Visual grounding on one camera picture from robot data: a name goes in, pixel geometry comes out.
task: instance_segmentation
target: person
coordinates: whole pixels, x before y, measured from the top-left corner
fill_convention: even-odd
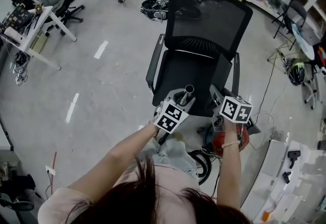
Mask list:
[[[241,212],[235,124],[225,120],[217,203],[198,186],[196,162],[181,134],[160,146],[149,123],[114,146],[88,173],[40,208],[44,223],[251,223]]]

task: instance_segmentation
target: gray concrete floor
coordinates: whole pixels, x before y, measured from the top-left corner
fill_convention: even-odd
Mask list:
[[[110,148],[151,119],[154,109],[145,76],[157,37],[165,32],[166,22],[151,21],[141,14],[141,0],[127,0],[123,5],[117,0],[75,0],[72,5],[80,4],[86,8],[77,16],[84,22],[72,21],[67,25],[78,40],[72,42],[53,30],[42,50],[43,55],[62,67],[60,72],[32,59],[28,81],[18,87],[8,59],[0,78],[2,120],[23,170],[33,176],[42,196],[49,184],[45,165],[52,165],[55,151],[58,176],[54,178],[54,190],[85,174]],[[0,9],[4,17],[12,10],[10,0],[2,0]],[[254,9],[238,48],[239,93],[251,100],[254,115],[272,69],[266,59],[282,43],[281,38],[273,39],[276,29],[269,17]],[[108,45],[101,58],[95,59],[94,54],[103,41],[108,41]],[[320,87],[324,95],[325,85],[320,83]],[[66,123],[76,93],[79,98],[70,122]],[[261,111],[270,112],[281,95],[272,112],[275,126],[284,131],[288,140],[315,149],[322,108],[318,105],[310,110],[303,103],[304,94],[302,87],[292,86],[287,76],[275,69]],[[205,121],[191,118],[190,122]],[[259,148],[264,143],[262,148],[255,151],[247,146],[241,152],[242,200],[266,153],[270,129],[267,115],[259,117],[258,127],[262,133],[251,136],[251,144]],[[184,124],[182,132],[189,149],[198,145],[191,123]],[[202,187],[210,195],[219,168],[216,162],[211,177]]]

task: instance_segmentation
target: dark hair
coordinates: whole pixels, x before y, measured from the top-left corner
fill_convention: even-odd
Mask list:
[[[138,179],[132,182],[123,182],[113,187],[95,205],[78,215],[71,223],[145,223],[155,224],[159,209],[159,190],[155,183],[155,169],[153,162],[146,159],[141,164],[137,160],[139,169]],[[250,224],[251,222],[237,209],[216,204],[208,195],[186,188],[181,199],[191,203],[196,216],[197,224],[214,222],[231,222]]]

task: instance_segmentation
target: white floor marking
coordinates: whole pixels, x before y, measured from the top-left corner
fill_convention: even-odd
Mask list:
[[[98,48],[98,50],[97,50],[96,53],[95,53],[94,58],[96,58],[96,59],[100,59],[100,57],[101,57],[103,51],[105,50],[105,47],[106,47],[107,44],[108,44],[108,42],[107,42],[107,41],[104,41],[104,42],[102,43],[102,45],[100,45],[100,47]]]
[[[77,99],[78,99],[79,93],[75,94],[75,97],[73,98],[73,101],[70,103],[70,107],[69,110],[67,112],[67,117],[66,117],[66,123],[69,124],[71,116],[72,116],[72,112],[75,108],[75,105],[77,103]]]

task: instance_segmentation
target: backpack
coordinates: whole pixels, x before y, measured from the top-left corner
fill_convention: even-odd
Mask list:
[[[15,7],[21,5],[26,10],[31,10],[35,7],[33,0],[11,0],[11,1],[12,1],[12,5],[14,5]]]

